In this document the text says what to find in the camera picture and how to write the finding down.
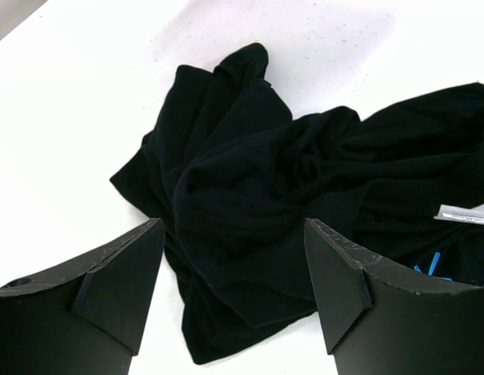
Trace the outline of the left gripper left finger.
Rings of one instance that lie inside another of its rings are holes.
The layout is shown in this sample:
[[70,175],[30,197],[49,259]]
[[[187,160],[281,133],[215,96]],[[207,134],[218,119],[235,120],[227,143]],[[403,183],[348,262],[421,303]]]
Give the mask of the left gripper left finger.
[[0,374],[127,374],[163,246],[164,223],[150,219],[0,287]]

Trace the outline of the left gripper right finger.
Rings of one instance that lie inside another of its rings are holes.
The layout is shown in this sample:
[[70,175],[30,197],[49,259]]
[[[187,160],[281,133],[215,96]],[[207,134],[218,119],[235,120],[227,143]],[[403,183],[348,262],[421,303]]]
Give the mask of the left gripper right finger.
[[308,219],[304,244],[340,374],[484,374],[484,287],[419,273]]

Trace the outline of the black t shirt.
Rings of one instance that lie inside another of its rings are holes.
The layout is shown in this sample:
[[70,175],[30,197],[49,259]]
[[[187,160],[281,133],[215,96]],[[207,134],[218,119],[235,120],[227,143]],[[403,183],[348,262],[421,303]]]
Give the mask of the black t shirt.
[[234,355],[316,309],[304,223],[437,277],[484,286],[484,84],[294,119],[258,43],[213,71],[177,68],[156,125],[111,178],[165,224],[164,252],[196,364]]

